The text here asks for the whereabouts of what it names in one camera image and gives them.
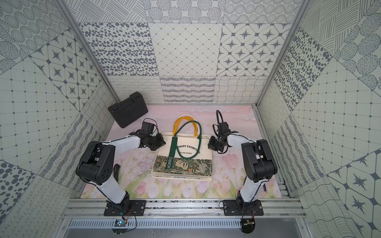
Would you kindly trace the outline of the starry night canvas tote bag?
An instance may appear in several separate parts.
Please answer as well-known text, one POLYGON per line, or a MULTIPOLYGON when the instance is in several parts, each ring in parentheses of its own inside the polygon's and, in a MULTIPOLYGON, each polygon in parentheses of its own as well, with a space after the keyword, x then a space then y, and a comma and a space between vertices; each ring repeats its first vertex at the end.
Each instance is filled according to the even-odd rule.
POLYGON ((159 178, 159 179, 212 181, 212 176, 179 175, 179 174, 169 174, 169 173, 157 173, 154 171, 151 171, 150 175, 152 178, 159 178))

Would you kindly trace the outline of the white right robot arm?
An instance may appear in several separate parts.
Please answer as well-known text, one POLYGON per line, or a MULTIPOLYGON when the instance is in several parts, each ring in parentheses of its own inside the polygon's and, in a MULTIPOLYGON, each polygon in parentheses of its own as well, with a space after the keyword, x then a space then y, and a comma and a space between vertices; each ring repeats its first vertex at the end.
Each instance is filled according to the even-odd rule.
POLYGON ((261 185, 278 171, 269 143, 265 139, 252 140, 232 131, 227 122, 213 125, 213 131, 215 135, 210 138, 208 149, 219 154, 226 153, 230 147, 241 150, 246 178, 236 202, 242 209, 253 207, 261 185))

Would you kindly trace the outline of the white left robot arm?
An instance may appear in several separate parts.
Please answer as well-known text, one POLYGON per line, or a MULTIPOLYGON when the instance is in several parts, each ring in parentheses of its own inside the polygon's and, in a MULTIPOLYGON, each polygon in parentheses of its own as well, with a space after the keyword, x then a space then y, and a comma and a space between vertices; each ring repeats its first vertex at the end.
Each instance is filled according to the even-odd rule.
POLYGON ((80 158, 75 173, 85 183, 96 186, 109 202, 122 205, 129 200, 129 194, 114 178, 115 157, 137 148, 149 148, 155 151, 165 144, 157 123, 143 122, 141 129, 131 132, 126 137, 104 142, 90 142, 80 158))

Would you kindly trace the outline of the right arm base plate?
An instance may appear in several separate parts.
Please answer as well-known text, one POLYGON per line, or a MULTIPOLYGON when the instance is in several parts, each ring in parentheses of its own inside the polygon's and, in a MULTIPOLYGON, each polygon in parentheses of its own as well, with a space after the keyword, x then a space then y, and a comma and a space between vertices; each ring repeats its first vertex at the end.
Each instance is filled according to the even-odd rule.
POLYGON ((225 216, 263 216, 263 206, 260 200, 239 202, 237 200, 223 200, 222 209, 225 216))

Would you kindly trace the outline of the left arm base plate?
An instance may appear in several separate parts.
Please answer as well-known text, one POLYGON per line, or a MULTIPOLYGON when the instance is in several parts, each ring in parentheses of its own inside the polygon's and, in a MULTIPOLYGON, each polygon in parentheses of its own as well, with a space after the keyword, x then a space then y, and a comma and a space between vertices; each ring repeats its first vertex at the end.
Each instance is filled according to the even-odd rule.
POLYGON ((114 217, 114 216, 143 216, 146 208, 146 200, 129 200, 123 201, 121 204, 115 204, 107 201, 106 208, 104 211, 104 216, 114 217))

